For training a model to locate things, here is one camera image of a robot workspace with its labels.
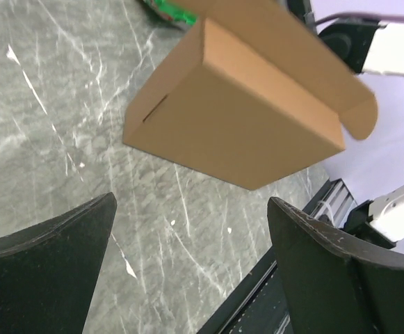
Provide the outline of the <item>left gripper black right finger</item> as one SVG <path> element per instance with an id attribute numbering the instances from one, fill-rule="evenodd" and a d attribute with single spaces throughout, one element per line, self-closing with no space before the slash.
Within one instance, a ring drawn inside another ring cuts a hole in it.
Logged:
<path id="1" fill-rule="evenodd" d="M 294 333 L 404 333 L 404 254 L 281 198 L 267 217 Z"/>

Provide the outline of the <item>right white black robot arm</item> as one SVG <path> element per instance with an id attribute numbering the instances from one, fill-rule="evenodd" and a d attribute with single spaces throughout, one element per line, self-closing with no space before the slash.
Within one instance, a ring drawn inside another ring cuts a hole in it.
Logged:
<path id="1" fill-rule="evenodd" d="M 404 244 L 404 15 L 337 13 L 319 38 L 374 90 L 378 116 L 367 139 L 325 160 L 334 193 L 320 216 L 387 249 Z"/>

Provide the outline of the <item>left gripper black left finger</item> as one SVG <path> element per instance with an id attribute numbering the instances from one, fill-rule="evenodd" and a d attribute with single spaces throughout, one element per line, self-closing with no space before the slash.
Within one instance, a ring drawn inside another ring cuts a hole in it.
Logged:
<path id="1" fill-rule="evenodd" d="M 116 209 L 105 193 L 0 237 L 0 333 L 82 333 Z"/>

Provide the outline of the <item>brown cardboard box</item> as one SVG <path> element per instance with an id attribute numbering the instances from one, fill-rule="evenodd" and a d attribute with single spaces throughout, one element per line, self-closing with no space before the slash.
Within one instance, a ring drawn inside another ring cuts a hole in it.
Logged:
<path id="1" fill-rule="evenodd" d="M 129 104 L 125 144 L 256 190 L 366 139 L 375 95 L 275 1 L 180 1 L 195 25 Z"/>

